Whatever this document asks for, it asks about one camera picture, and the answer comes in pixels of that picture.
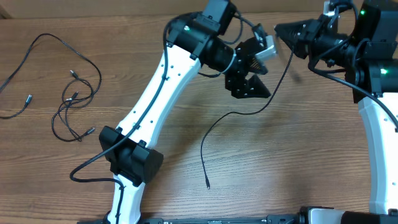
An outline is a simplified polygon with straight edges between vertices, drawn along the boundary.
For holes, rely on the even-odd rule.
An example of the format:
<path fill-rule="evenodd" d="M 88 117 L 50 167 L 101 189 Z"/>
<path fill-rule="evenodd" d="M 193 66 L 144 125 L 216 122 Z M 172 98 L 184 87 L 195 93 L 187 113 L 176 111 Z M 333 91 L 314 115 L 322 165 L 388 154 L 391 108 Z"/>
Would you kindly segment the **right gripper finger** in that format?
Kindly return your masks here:
<path fill-rule="evenodd" d="M 283 43 L 290 49 L 290 50 L 297 50 L 297 41 L 295 37 L 290 34 L 281 34 L 276 33 L 276 36 L 283 41 Z"/>
<path fill-rule="evenodd" d="M 298 34 L 301 32 L 305 26 L 310 24 L 313 19 L 308 19 L 304 21 L 297 21 L 297 22 L 290 22 L 290 23 L 283 23 L 277 24 L 274 28 L 276 34 L 278 36 L 287 35 L 287 34 Z"/>

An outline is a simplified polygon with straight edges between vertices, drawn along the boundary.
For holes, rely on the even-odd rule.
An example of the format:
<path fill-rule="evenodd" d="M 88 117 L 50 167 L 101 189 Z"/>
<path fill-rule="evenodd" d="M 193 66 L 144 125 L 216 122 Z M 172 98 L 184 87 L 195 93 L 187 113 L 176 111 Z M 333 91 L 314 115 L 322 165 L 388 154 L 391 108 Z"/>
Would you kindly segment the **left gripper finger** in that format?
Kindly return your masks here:
<path fill-rule="evenodd" d="M 271 93 L 261 79 L 257 75 L 253 75 L 250 79 L 243 78 L 233 85 L 233 96 L 238 99 L 268 98 Z"/>
<path fill-rule="evenodd" d="M 248 72 L 260 75 L 265 75 L 268 73 L 266 66 L 262 62 L 259 62 L 255 57 L 248 59 L 247 65 Z"/>

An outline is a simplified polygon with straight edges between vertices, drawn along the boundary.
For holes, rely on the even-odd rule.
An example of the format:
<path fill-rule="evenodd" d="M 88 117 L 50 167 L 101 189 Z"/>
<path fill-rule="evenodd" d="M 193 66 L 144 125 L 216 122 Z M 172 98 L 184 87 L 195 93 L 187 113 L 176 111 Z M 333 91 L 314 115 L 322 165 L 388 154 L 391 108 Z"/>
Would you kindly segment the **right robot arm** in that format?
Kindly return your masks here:
<path fill-rule="evenodd" d="M 318 19 L 277 24 L 277 36 L 308 69 L 353 91 L 368 141 L 371 193 L 367 212 L 306 206 L 284 223 L 397 222 L 397 3 L 326 1 Z"/>

